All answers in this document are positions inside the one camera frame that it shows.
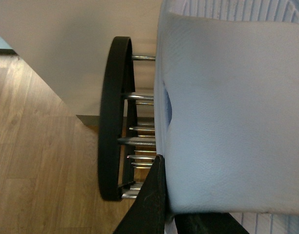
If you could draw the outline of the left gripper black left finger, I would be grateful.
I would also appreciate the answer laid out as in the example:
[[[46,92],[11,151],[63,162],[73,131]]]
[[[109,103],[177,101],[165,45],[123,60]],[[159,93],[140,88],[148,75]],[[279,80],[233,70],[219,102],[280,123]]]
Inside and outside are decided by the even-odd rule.
[[[165,162],[157,155],[137,198],[115,234],[163,234],[166,211]]]

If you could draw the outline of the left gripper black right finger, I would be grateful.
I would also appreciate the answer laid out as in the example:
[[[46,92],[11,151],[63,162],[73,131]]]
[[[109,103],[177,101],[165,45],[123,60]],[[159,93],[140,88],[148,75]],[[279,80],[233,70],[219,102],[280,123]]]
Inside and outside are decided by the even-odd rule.
[[[248,234],[229,213],[178,214],[179,234]]]

